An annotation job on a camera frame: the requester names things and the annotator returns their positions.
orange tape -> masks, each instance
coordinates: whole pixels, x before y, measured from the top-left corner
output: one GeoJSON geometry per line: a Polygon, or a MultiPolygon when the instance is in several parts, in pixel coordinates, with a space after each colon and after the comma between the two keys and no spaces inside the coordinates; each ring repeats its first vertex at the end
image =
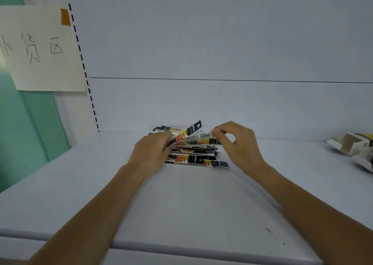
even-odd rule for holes
{"type": "Polygon", "coordinates": [[[71,26],[68,10],[61,8],[61,24],[71,26]]]}

forearm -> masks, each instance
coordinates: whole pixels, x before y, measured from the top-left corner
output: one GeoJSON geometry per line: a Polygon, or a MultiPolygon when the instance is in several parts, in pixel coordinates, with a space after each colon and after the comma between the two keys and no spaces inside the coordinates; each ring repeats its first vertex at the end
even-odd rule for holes
{"type": "Polygon", "coordinates": [[[254,178],[329,265],[373,264],[373,231],[342,214],[265,165],[254,178]]]}
{"type": "Polygon", "coordinates": [[[29,264],[99,264],[145,178],[139,169],[127,165],[120,168],[109,184],[64,225],[29,264]]]}

left hand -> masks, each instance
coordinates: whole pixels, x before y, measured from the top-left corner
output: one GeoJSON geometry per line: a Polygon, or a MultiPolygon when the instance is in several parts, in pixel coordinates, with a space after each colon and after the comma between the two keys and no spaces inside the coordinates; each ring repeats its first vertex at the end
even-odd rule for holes
{"type": "Polygon", "coordinates": [[[165,149],[166,141],[172,136],[169,130],[144,136],[135,144],[127,165],[132,168],[140,168],[146,176],[151,175],[167,159],[171,149],[165,149]]]}

green wall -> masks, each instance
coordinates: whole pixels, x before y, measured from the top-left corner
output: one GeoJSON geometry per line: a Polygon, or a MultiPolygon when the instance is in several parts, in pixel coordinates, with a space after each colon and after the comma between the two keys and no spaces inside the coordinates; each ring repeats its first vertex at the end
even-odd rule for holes
{"type": "Polygon", "coordinates": [[[0,192],[68,149],[53,93],[17,91],[0,52],[0,192]]]}

stack of pen refill packages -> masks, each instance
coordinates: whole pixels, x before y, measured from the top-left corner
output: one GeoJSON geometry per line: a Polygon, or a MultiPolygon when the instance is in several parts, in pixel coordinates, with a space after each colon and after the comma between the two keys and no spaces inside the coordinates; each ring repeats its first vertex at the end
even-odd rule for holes
{"type": "Polygon", "coordinates": [[[187,129],[161,126],[154,128],[149,134],[169,130],[172,137],[167,141],[166,148],[172,148],[166,163],[198,165],[213,168],[228,168],[228,163],[218,161],[220,142],[209,132],[204,132],[201,121],[187,129]]]}

